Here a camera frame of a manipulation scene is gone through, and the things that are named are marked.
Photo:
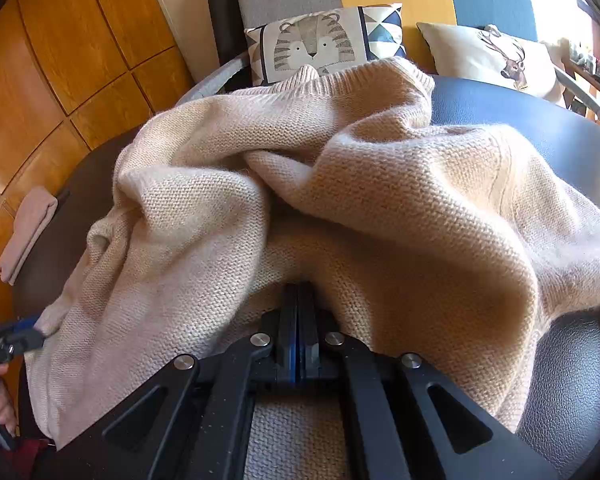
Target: deer illustration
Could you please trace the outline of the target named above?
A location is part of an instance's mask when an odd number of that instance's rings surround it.
[[[513,79],[516,90],[525,89],[528,86],[525,76],[525,49],[516,40],[509,37],[517,51],[517,59],[509,57],[506,52],[493,43],[493,38],[500,38],[502,36],[502,33],[494,25],[487,25],[484,30],[478,32],[478,36],[487,47],[495,50],[504,58],[506,64],[500,74],[506,79]]]

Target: tiger illustration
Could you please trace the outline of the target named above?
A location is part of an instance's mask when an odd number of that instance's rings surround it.
[[[327,66],[355,60],[346,31],[339,23],[340,15],[314,14],[295,23],[284,22],[273,51],[276,70],[297,70],[302,65],[317,66],[320,75]]]

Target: human hand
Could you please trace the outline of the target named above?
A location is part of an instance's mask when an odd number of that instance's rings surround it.
[[[8,369],[8,364],[1,364],[0,376],[7,373]],[[11,402],[11,396],[7,391],[4,381],[0,380],[0,424],[4,425],[9,433],[15,436],[17,422],[16,413],[13,409],[13,403]]]

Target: round black table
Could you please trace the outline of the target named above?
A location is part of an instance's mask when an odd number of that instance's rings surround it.
[[[600,126],[510,89],[442,76],[435,79],[434,124],[510,124],[559,177],[600,208]],[[91,152],[68,179],[59,194],[55,217],[13,287],[18,316],[38,314],[62,291],[84,251],[89,227],[112,206],[113,167],[136,132],[127,132]],[[24,397],[21,418],[30,412],[28,396]],[[561,317],[540,341],[518,434],[549,459],[562,478],[570,477],[599,443],[599,310]]]

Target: wooden cabinet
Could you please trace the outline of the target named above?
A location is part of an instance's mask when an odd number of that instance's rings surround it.
[[[97,0],[19,0],[40,66],[66,113],[126,71]]]
[[[0,10],[0,192],[64,118],[37,69],[16,0]]]
[[[0,254],[33,186],[58,192],[193,81],[157,0],[8,0],[0,10]],[[11,319],[0,281],[0,322]]]

